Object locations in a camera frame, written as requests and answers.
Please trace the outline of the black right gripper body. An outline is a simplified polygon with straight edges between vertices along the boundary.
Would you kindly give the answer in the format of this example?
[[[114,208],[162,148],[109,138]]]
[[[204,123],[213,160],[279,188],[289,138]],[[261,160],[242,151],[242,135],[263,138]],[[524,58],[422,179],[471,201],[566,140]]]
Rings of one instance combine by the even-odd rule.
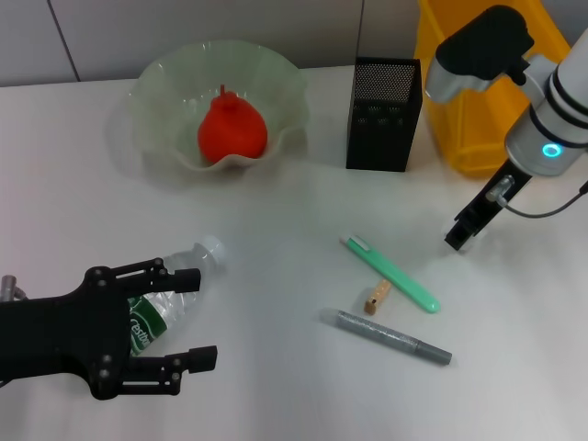
[[[486,194],[508,176],[511,177],[513,184],[503,194],[507,201],[516,196],[531,179],[530,175],[519,170],[510,160],[506,160],[478,195],[456,216],[455,220],[468,219],[475,222],[478,226],[477,234],[481,232],[502,210],[497,202],[490,202],[486,198]]]

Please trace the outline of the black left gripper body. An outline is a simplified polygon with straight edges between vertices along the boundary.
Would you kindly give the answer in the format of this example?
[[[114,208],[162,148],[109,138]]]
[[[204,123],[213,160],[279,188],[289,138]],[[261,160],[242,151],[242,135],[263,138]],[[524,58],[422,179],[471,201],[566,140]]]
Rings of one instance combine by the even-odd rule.
[[[1,305],[3,382],[73,374],[109,400],[122,393],[129,358],[129,303],[110,268],[87,270],[69,294]]]

